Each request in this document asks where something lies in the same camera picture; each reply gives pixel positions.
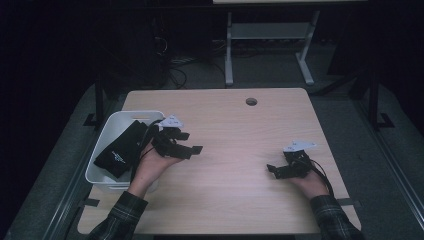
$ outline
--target black fabric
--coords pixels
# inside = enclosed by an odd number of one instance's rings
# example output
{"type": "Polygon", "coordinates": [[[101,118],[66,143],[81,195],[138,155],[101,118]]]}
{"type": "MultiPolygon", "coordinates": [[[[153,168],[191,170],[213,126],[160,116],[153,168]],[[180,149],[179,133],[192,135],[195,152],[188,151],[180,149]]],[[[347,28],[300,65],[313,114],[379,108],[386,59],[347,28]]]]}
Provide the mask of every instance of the black fabric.
{"type": "Polygon", "coordinates": [[[148,127],[145,123],[134,121],[117,139],[109,144],[96,158],[94,164],[106,169],[119,178],[130,170],[140,157],[144,133],[148,127]]]}

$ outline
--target wooden table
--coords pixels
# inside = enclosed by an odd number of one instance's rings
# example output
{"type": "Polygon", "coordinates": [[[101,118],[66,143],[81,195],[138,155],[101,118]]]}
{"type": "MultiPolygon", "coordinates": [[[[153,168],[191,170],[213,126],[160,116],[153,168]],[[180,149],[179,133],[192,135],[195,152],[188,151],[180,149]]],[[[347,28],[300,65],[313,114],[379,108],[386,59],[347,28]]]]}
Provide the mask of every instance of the wooden table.
{"type": "MultiPolygon", "coordinates": [[[[143,234],[303,234],[319,228],[308,201],[266,164],[287,165],[282,148],[293,140],[317,144],[308,155],[325,169],[336,198],[348,198],[328,143],[303,89],[221,89],[131,92],[123,110],[175,114],[190,133],[186,146],[204,146],[200,155],[168,169],[146,208],[136,233],[143,234]],[[246,99],[257,100],[255,106],[246,99]]],[[[93,187],[78,225],[90,232],[104,220],[120,194],[93,187]]],[[[360,228],[353,206],[345,206],[360,228]]]]}

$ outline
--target shirt sleeve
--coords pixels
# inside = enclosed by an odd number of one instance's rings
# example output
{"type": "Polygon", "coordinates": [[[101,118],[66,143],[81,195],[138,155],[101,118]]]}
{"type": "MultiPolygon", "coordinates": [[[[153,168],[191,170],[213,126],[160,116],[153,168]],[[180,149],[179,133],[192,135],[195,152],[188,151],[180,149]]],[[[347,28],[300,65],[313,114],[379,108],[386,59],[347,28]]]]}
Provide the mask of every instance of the shirt sleeve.
{"type": "Polygon", "coordinates": [[[129,192],[123,192],[107,218],[91,231],[87,239],[130,240],[147,204],[129,192]]]}
{"type": "Polygon", "coordinates": [[[349,221],[337,200],[329,195],[311,199],[311,207],[324,240],[365,239],[349,221]]]}

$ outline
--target gray carpet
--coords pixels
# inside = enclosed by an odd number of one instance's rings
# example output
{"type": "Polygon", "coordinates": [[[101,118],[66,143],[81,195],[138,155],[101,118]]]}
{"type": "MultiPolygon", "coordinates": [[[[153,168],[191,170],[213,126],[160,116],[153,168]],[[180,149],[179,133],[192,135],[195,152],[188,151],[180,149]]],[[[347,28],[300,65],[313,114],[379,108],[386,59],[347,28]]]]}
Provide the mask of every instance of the gray carpet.
{"type": "MultiPolygon", "coordinates": [[[[316,80],[314,86],[303,82],[292,54],[296,50],[296,46],[289,46],[278,51],[264,51],[254,57],[235,58],[233,88],[301,87],[313,92],[337,79],[326,75],[334,46],[313,45],[311,48],[307,61],[316,80]]],[[[224,58],[218,57],[212,63],[188,64],[178,69],[187,75],[187,88],[224,88],[223,66],[224,58]]],[[[178,81],[183,80],[180,72],[173,71],[173,74],[178,81]]],[[[358,203],[356,210],[362,231],[367,239],[372,240],[424,239],[423,229],[395,181],[376,134],[364,120],[362,106],[366,98],[360,102],[350,100],[347,97],[349,88],[350,84],[346,84],[325,97],[312,97],[311,100],[348,192],[358,203]]],[[[169,81],[164,89],[175,89],[175,85],[169,81]]],[[[108,114],[120,110],[124,98],[125,95],[118,101],[105,100],[108,114]]],[[[383,87],[379,106],[380,112],[387,113],[396,127],[382,129],[378,136],[384,138],[400,160],[399,164],[411,185],[424,199],[424,176],[421,174],[424,169],[424,139],[401,111],[396,98],[383,87]]],[[[84,180],[81,168],[88,161],[99,132],[93,127],[83,126],[83,123],[94,111],[94,88],[91,87],[75,108],[16,217],[8,239],[84,237],[76,230],[80,213],[78,204],[88,193],[90,185],[84,180]],[[72,194],[65,195],[69,189],[73,189],[72,194]],[[60,222],[57,224],[51,219],[60,219],[60,222]]],[[[320,238],[319,235],[308,235],[297,236],[297,239],[320,238]]]]}

